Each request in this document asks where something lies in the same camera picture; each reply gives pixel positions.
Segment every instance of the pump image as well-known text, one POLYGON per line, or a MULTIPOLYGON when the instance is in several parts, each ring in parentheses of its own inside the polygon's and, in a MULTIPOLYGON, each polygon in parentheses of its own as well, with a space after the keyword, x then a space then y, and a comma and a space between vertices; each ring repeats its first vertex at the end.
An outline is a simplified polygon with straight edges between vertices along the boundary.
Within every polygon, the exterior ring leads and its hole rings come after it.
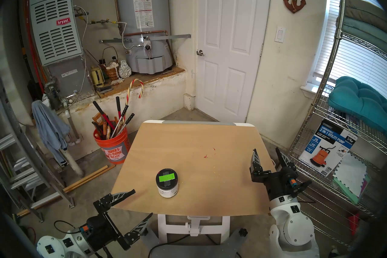
POLYGON ((319 150, 319 152, 317 153, 316 156, 314 156, 312 159, 310 159, 310 162, 313 163, 315 166, 323 166, 323 165, 326 165, 327 163, 325 162, 325 159, 327 158, 328 154, 330 153, 330 150, 336 148, 336 146, 334 146, 333 148, 323 148, 322 146, 320 146, 321 150, 319 150))

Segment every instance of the wooden dowel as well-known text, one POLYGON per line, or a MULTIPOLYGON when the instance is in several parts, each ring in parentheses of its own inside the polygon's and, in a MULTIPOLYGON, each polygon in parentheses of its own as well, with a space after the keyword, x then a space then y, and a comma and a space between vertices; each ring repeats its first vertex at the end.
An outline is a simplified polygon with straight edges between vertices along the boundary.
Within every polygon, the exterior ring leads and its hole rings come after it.
MULTIPOLYGON (((99 170, 96 170, 95 172, 93 172, 93 173, 91 173, 90 175, 86 176, 85 178, 82 178, 81 180, 79 180, 79 181, 77 181, 77 182, 75 182, 75 183, 73 183, 73 184, 67 186, 66 188, 63 189, 63 191, 64 191, 65 193, 69 193, 70 191, 73 191, 73 190, 77 189, 78 187, 82 186, 83 184, 86 184, 87 182, 89 182, 89 181, 91 181, 91 180, 97 178, 98 176, 100 176, 100 175, 106 173, 108 170, 111 170, 111 169, 114 168, 114 167, 115 167, 115 164, 111 165, 110 167, 104 166, 104 167, 100 168, 99 170)), ((35 209, 37 210, 37 209, 39 209, 39 208, 41 208, 41 207, 43 207, 43 206, 45 206, 45 205, 47 205, 47 204, 49 204, 49 203, 55 201, 56 199, 59 199, 60 197, 61 197, 61 196, 58 195, 58 196, 56 196, 55 198, 52 198, 50 201, 48 201, 48 202, 46 202, 46 203, 43 203, 42 205, 39 205, 39 206, 35 207, 35 209)), ((28 211, 28 209, 25 209, 25 210, 23 210, 23 211, 20 211, 20 212, 17 214, 17 216, 18 216, 18 217, 23 217, 23 216, 28 215, 29 213, 30 213, 30 212, 28 211)))

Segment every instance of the bryant logo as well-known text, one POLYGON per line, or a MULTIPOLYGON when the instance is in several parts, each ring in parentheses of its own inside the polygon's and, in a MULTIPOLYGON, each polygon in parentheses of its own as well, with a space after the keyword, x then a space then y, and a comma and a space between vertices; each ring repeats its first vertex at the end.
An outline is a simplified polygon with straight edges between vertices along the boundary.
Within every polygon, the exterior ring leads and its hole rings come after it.
POLYGON ((70 23, 70 22, 71 22, 71 20, 69 17, 63 18, 61 20, 57 20, 57 26, 65 25, 65 24, 70 23))

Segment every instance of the door hinge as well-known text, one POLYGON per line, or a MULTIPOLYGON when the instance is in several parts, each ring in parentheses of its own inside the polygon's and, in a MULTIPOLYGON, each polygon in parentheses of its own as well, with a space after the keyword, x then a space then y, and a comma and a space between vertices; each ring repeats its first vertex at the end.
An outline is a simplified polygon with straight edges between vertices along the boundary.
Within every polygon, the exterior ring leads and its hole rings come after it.
POLYGON ((263 44, 262 44, 262 46, 261 46, 261 52, 259 53, 259 57, 262 56, 262 50, 263 50, 263 44))

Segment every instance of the ladder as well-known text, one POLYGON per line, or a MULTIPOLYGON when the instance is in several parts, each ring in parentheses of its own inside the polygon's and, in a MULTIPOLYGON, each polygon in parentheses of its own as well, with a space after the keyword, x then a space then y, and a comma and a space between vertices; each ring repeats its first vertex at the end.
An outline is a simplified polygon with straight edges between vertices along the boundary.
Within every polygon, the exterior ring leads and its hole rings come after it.
POLYGON ((39 218, 40 222, 44 221, 42 213, 36 211, 36 207, 51 201, 52 199, 61 196, 68 202, 69 207, 73 208, 74 200, 69 197, 63 188, 64 182, 58 176, 57 172, 48 165, 44 160, 44 154, 37 143, 26 134, 26 128, 20 126, 11 104, 8 100, 7 93, 4 88, 3 80, 0 78, 0 115, 4 121, 5 128, 8 127, 10 133, 0 139, 0 151, 3 151, 11 145, 17 144, 22 153, 22 158, 16 162, 9 159, 9 155, 3 156, 4 161, 9 168, 5 169, 2 164, 0 167, 0 184, 15 203, 22 209, 27 208, 32 214, 39 218), (34 194, 37 186, 45 184, 48 188, 53 187, 56 192, 34 202, 34 194), (28 197, 23 196, 20 188, 23 188, 28 197))

